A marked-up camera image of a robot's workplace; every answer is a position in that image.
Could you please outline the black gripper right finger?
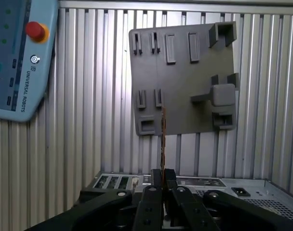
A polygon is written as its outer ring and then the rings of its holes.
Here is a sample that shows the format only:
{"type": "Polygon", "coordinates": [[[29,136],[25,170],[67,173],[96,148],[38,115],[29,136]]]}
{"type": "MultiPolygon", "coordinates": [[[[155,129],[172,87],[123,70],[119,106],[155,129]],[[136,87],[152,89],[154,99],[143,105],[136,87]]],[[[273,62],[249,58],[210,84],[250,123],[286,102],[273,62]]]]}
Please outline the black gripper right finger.
{"type": "Polygon", "coordinates": [[[210,190],[196,197],[177,184],[173,169],[165,169],[172,223],[190,231],[293,231],[293,221],[225,192],[210,190]]]}

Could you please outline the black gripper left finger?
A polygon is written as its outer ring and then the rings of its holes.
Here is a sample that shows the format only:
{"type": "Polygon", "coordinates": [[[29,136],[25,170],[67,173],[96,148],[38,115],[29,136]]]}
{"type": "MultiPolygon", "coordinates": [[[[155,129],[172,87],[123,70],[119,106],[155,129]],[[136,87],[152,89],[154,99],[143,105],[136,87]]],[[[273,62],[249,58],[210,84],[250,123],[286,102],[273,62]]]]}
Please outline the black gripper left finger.
{"type": "Polygon", "coordinates": [[[34,231],[160,231],[162,172],[151,170],[141,189],[91,189],[66,212],[32,226],[34,231]]]}

